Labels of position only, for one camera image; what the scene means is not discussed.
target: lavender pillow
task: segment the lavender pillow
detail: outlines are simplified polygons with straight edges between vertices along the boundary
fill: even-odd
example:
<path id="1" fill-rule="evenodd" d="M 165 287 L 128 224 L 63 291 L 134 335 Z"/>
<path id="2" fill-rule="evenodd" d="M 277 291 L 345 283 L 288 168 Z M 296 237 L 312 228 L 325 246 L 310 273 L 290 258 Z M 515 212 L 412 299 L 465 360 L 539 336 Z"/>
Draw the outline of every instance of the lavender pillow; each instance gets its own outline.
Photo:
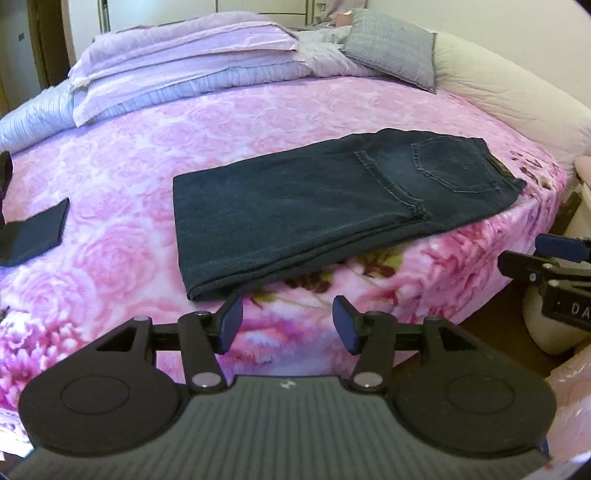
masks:
<path id="1" fill-rule="evenodd" d="M 373 10 L 358 8 L 353 15 L 353 26 L 343 46 L 345 55 L 435 93 L 435 34 Z"/>

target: black fabric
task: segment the black fabric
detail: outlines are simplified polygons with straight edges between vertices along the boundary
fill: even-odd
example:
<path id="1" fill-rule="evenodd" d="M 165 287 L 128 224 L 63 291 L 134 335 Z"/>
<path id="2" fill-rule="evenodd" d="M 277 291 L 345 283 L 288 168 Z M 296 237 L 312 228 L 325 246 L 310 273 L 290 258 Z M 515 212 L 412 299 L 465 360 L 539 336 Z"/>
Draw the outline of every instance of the black fabric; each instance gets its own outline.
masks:
<path id="1" fill-rule="evenodd" d="M 12 180 L 12 159 L 10 153 L 0 152 L 0 228 L 4 226 L 4 214 L 2 213 L 2 202 L 6 198 L 8 186 Z"/>
<path id="2" fill-rule="evenodd" d="M 484 140 L 384 129 L 174 178 L 190 300 L 225 298 L 508 208 Z"/>
<path id="3" fill-rule="evenodd" d="M 0 154 L 0 211 L 12 179 L 12 160 L 8 152 Z M 70 200 L 62 200 L 44 212 L 22 221 L 5 224 L 0 215 L 0 267 L 15 267 L 61 243 L 61 233 Z"/>

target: white wall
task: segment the white wall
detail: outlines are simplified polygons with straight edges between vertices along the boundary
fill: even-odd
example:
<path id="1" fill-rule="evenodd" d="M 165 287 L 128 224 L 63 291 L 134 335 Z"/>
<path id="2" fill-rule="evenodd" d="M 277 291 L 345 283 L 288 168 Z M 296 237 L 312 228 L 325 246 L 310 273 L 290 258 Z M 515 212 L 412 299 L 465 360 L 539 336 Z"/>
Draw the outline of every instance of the white wall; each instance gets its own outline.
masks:
<path id="1" fill-rule="evenodd" d="M 29 34 L 27 0 L 0 0 L 0 75 L 14 109 L 41 91 Z"/>
<path id="2" fill-rule="evenodd" d="M 70 13 L 70 26 L 72 28 L 72 44 L 76 58 L 79 59 L 82 52 L 92 43 L 92 39 L 100 34 L 98 1 L 68 0 L 67 3 Z"/>
<path id="3" fill-rule="evenodd" d="M 369 0 L 369 6 L 473 41 L 591 107 L 591 17 L 574 0 Z"/>

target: floor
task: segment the floor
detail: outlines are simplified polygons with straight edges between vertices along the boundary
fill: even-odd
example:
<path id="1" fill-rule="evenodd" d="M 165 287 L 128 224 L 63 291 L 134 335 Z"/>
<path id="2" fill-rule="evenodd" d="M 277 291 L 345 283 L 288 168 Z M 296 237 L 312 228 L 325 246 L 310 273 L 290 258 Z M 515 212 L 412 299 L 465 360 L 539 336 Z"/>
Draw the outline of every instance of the floor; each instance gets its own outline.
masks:
<path id="1" fill-rule="evenodd" d="M 521 316 L 524 288 L 525 286 L 517 282 L 511 283 L 462 323 L 462 327 L 524 367 L 547 377 L 554 368 L 570 358 L 572 352 L 551 356 L 537 347 L 529 336 Z M 418 356 L 415 356 L 395 367 L 392 371 L 393 378 L 396 379 L 417 367 Z M 0 472 L 9 471 L 18 460 L 18 457 L 7 455 L 7 461 L 0 462 Z"/>

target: pink rose pattern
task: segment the pink rose pattern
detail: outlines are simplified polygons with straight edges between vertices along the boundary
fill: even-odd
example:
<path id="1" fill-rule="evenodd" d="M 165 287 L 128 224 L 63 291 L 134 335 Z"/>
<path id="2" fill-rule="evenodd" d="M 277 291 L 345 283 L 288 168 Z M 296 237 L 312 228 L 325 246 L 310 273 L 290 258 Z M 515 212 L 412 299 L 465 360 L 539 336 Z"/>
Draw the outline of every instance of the pink rose pattern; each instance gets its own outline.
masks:
<path id="1" fill-rule="evenodd" d="M 223 369 L 228 377 L 348 375 L 355 358 L 330 315 L 338 294 L 360 310 L 394 312 L 402 322 L 429 314 L 457 323 L 468 317 L 507 282 L 495 268 L 498 254 L 530 251 L 536 234 L 551 225 L 566 177 L 546 151 L 457 96 L 384 79 L 222 90 L 63 132 L 16 155 L 8 220 L 66 196 L 72 206 L 62 246 L 0 271 L 0 307 L 9 307 L 0 323 L 0 413 L 16 411 L 29 379 L 132 316 L 167 323 L 219 307 L 186 298 L 174 176 L 385 127 L 482 137 L 528 186 L 494 218 L 253 292 L 244 300 L 236 342 L 220 358 Z M 164 353 L 157 365 L 182 380 L 178 355 Z M 22 439 L 22 430 L 11 431 Z"/>

